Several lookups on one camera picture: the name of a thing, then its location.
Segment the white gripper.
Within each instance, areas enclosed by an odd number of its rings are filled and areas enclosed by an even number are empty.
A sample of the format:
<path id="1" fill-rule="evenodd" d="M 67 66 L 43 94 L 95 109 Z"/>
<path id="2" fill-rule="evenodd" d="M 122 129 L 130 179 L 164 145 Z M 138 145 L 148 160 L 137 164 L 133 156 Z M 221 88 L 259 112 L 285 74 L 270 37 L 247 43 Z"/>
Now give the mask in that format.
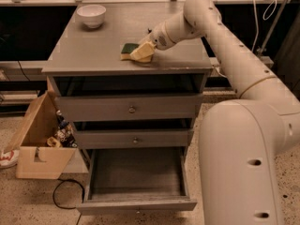
<path id="1" fill-rule="evenodd" d="M 183 16 L 173 16 L 158 24 L 150 33 L 139 41 L 140 46 L 131 54 L 134 61 L 150 61 L 155 48 L 168 50 L 188 36 L 188 24 Z"/>

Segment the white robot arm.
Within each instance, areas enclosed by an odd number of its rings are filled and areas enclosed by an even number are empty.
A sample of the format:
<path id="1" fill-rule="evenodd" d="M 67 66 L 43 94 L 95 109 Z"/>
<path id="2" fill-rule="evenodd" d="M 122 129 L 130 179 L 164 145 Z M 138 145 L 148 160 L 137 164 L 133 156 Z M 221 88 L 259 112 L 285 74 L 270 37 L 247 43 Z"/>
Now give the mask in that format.
<path id="1" fill-rule="evenodd" d="M 212 0 L 186 0 L 182 12 L 143 38 L 131 58 L 201 36 L 236 98 L 204 116 L 199 164 L 205 225 L 284 225 L 275 156 L 300 143 L 300 102 L 222 22 Z"/>

